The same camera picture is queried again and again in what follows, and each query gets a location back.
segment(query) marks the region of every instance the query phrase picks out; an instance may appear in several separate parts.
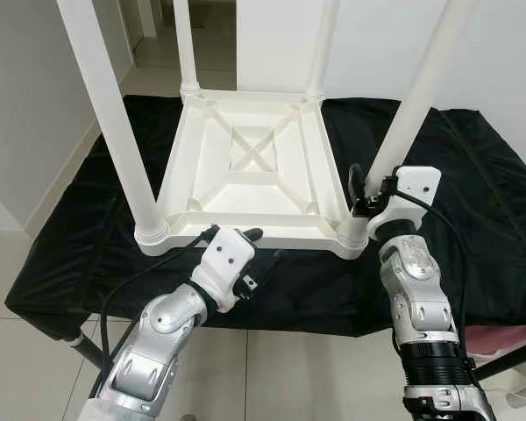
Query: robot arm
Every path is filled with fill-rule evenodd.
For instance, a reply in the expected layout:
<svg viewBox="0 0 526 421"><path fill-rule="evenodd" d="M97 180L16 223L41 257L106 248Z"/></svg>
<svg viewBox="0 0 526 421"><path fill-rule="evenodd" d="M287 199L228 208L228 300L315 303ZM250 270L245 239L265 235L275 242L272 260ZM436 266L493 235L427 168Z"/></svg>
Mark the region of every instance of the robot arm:
<svg viewBox="0 0 526 421"><path fill-rule="evenodd" d="M178 354L193 329L215 311L230 310L238 291L256 284L246 274L261 230L218 229L190 280L154 298L115 357L107 382L80 421L150 421L160 414L177 372Z"/></svg>
<svg viewBox="0 0 526 421"><path fill-rule="evenodd" d="M439 179L434 168L403 167L388 182L430 205ZM407 378L405 408L414 420L495 420L460 351L438 264L416 234L425 210L398 196L383 202L383 212L371 219L368 229L383 244L380 278L390 299L395 342Z"/></svg>

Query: black cloth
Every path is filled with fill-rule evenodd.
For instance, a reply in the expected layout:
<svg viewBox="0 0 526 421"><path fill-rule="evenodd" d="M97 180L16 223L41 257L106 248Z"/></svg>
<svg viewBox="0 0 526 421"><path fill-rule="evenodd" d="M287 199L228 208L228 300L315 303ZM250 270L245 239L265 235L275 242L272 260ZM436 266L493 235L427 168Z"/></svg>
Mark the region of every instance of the black cloth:
<svg viewBox="0 0 526 421"><path fill-rule="evenodd" d="M157 195L181 100L128 96L124 102ZM344 189L353 162L365 172L370 168L398 104L361 98L323 103ZM467 323L526 324L526 166L481 114L465 110L430 110L406 162L442 171L434 205L466 243ZM73 338L115 285L165 257L143 255L133 226L100 137L35 240L7 306L52 338ZM462 282L457 244L431 214L423 219L420 233L441 267L443 288L456 312ZM207 325L347 336L388 327L377 250L371 243L357 260L330 252L287 251L252 301L216 314ZM187 252L134 282L116 296L109 313L136 317L154 296L185 282L201 252ZM272 253L261 250L259 259Z"/></svg>

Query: pink object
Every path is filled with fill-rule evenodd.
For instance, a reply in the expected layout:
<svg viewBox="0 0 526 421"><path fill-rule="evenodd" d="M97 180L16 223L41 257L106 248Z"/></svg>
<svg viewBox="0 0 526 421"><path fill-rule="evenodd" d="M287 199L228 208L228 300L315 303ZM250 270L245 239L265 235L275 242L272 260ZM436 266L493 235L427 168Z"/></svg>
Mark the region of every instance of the pink object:
<svg viewBox="0 0 526 421"><path fill-rule="evenodd" d="M494 355L502 349L510 348L525 340L526 325L466 327L468 353Z"/></svg>

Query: tiled floor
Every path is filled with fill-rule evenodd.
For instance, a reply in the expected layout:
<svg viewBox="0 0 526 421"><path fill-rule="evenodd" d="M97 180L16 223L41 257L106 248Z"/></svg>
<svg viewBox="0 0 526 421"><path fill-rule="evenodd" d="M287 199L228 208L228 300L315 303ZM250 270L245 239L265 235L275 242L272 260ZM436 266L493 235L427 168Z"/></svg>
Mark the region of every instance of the tiled floor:
<svg viewBox="0 0 526 421"><path fill-rule="evenodd" d="M194 30L198 77L205 88L235 87L233 26L226 16L205 18ZM142 67L125 79L125 93L178 95L179 66L170 35L162 35L158 45L139 45ZM75 421L97 370L4 307L30 245L28 239L0 239L0 421ZM96 323L90 318L83 330L98 341ZM114 343L128 322L113 318L108 325ZM178 421L185 413L199 421L410 420L401 403L402 368L388 331L350 339L202 328L180 358L159 418L164 421ZM522 372L509 370L486 386L518 390L526 386L526 368ZM501 392L489 397L500 420L526 421L526 407L511 410Z"/></svg>

